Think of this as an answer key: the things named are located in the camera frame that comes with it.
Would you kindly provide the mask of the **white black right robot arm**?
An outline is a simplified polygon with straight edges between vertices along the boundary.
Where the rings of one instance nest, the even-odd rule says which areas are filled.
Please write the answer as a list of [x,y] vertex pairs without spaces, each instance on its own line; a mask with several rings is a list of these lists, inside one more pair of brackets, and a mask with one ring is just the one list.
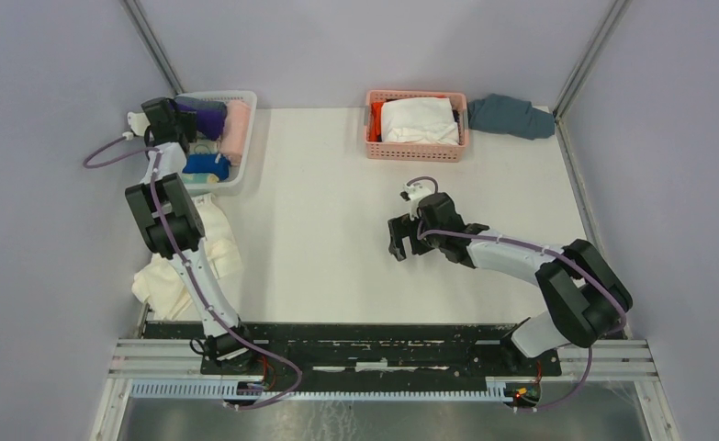
[[625,327],[634,301],[592,243],[531,243],[466,223],[448,194],[418,185],[405,186],[400,196],[409,211],[388,221],[388,250],[397,260],[438,251],[451,263],[500,272],[540,290],[546,310],[517,323],[500,341],[500,363],[512,375],[526,373],[548,350],[590,348]]

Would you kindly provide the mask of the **purple towel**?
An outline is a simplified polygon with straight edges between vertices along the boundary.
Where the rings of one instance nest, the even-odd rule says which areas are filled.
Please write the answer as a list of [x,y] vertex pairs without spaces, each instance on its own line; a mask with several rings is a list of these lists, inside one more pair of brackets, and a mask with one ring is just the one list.
[[225,118],[221,115],[194,113],[196,117],[196,130],[211,141],[218,140],[223,134],[228,110]]

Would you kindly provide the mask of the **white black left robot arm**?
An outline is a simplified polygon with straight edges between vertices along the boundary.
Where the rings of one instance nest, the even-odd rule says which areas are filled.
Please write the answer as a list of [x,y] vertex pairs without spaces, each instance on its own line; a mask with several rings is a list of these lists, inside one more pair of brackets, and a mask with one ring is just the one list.
[[171,264],[196,305],[204,337],[190,345],[203,358],[202,370],[248,373],[259,351],[208,267],[205,228],[179,175],[196,114],[169,97],[150,99],[141,109],[149,164],[141,181],[125,190],[133,218],[149,250]]

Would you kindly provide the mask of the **cream towel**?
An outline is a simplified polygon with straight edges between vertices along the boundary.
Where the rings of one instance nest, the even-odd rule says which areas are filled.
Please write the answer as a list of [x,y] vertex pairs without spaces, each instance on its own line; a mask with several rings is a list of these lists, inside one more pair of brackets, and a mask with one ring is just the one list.
[[[205,227],[208,265],[219,281],[242,271],[242,258],[228,219],[215,204],[212,194],[193,198]],[[131,285],[133,296],[153,311],[153,319],[162,322],[196,322],[197,309],[188,289],[168,261],[154,254],[138,271]]]

